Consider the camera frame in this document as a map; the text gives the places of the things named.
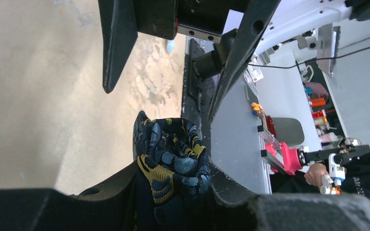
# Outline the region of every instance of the small toy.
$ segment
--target small toy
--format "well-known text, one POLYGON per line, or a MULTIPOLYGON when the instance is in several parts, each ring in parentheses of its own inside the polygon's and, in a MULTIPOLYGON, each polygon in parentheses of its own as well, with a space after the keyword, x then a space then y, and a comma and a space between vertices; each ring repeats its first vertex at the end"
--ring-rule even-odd
POLYGON ((251 112, 254 116, 257 116, 258 118, 264 117, 264 111, 260 104, 252 102, 251 107, 253 108, 253 111, 251 112))

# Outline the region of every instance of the person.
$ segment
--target person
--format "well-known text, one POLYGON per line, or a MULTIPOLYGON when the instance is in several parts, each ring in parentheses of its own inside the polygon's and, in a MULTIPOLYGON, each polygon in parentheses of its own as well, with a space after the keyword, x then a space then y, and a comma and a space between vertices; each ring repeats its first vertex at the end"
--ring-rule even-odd
MULTIPOLYGON (((370 199, 370 153, 344 165, 345 180, 340 187, 343 193, 354 193, 370 199)), ((306 173, 296 171, 295 176, 276 173, 270 176, 273 193, 320 193, 321 177, 328 175, 327 166, 315 163, 306 173)))

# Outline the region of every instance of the black shirt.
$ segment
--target black shirt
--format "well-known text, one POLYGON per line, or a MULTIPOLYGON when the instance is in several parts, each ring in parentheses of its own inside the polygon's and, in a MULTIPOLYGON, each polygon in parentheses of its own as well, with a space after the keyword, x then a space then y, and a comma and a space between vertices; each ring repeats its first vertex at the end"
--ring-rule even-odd
MULTIPOLYGON (((347 172, 341 189, 370 199, 370 153, 344 167, 347 172)), ((306 182, 304 173, 300 171, 296 172, 296 176, 274 174, 270 176, 270 181, 274 193, 319 193, 317 187, 306 182)))

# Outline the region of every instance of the gray tabletop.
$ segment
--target gray tabletop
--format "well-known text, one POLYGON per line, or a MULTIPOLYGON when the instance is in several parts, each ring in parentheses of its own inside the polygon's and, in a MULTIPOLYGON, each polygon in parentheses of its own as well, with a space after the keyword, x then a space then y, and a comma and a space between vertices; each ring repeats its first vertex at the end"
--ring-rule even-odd
POLYGON ((223 100, 211 124, 213 162, 244 187, 270 194, 267 163, 261 158, 263 140, 257 133, 258 118, 252 115, 242 78, 223 100))

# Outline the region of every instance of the black metal bracket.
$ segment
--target black metal bracket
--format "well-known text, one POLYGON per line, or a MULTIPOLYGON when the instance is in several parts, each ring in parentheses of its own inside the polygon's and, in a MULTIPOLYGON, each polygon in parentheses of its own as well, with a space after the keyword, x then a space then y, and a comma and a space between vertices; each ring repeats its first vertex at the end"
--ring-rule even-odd
POLYGON ((195 69, 195 62, 198 57, 204 55, 205 51, 201 48, 199 43, 196 42, 195 39, 191 39, 189 41, 189 55, 186 58, 186 65, 189 68, 185 75, 185 78, 187 80, 186 92, 191 99, 197 102, 197 109, 199 112, 202 112, 201 108, 205 105, 205 102, 202 99, 202 93, 206 89, 203 89, 205 85, 205 79, 202 79, 200 75, 198 75, 195 69))
POLYGON ((164 39, 174 39, 178 0, 132 0, 138 31, 164 39))
POLYGON ((366 21, 370 19, 370 0, 346 0, 346 7, 352 7, 350 20, 366 21))
POLYGON ((336 154, 334 158, 334 161, 336 163, 347 164, 354 158, 361 157, 365 154, 370 153, 370 146, 360 145, 351 148, 338 147, 334 149, 320 150, 317 152, 309 153, 300 152, 299 155, 302 155, 304 157, 305 164, 308 164, 312 161, 314 162, 326 161, 328 160, 328 157, 331 153, 336 154))
POLYGON ((112 92, 137 41, 132 0, 98 0, 103 32, 103 88, 112 92))
POLYGON ((279 3, 280 0, 250 1, 240 22, 225 66, 221 71, 218 87, 209 108, 210 122, 215 118, 225 95, 246 69, 279 3))

